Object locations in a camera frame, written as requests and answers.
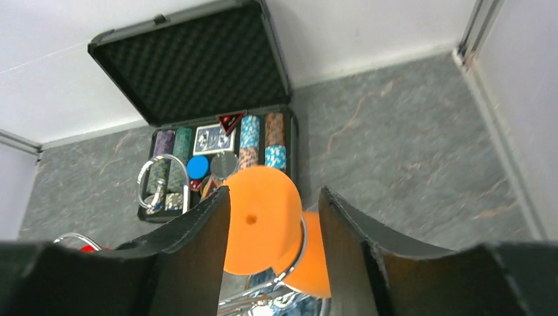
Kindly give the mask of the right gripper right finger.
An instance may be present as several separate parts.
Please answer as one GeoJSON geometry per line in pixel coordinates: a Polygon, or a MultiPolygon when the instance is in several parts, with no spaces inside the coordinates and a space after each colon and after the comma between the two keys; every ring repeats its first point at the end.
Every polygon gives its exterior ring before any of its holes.
{"type": "Polygon", "coordinates": [[[556,315],[557,243],[433,246],[324,187],[318,214],[334,315],[556,315]]]}

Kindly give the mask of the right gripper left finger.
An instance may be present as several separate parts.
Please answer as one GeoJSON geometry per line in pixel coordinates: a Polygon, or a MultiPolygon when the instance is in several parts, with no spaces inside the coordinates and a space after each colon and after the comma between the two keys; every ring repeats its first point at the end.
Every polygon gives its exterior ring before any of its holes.
{"type": "Polygon", "coordinates": [[[230,224],[221,187],[112,250],[1,244],[2,315],[216,315],[230,224]]]}

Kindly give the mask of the orange wine glass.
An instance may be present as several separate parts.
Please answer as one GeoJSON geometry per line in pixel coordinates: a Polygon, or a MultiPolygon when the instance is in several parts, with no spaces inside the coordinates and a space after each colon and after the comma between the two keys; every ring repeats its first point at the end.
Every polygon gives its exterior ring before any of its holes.
{"type": "Polygon", "coordinates": [[[332,292],[317,212],[304,211],[296,185],[272,167],[243,169],[224,181],[230,194],[230,227],[224,271],[276,275],[302,259],[283,282],[316,298],[332,292]]]}

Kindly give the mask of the red wine glass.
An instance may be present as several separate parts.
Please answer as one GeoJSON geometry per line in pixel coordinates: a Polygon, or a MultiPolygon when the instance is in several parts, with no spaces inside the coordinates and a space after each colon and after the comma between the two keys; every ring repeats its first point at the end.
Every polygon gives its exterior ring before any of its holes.
{"type": "Polygon", "coordinates": [[[85,246],[81,247],[79,250],[81,252],[84,252],[84,253],[93,253],[93,252],[97,252],[99,250],[111,250],[111,248],[107,248],[107,247],[95,248],[91,245],[85,245],[85,246]]]}

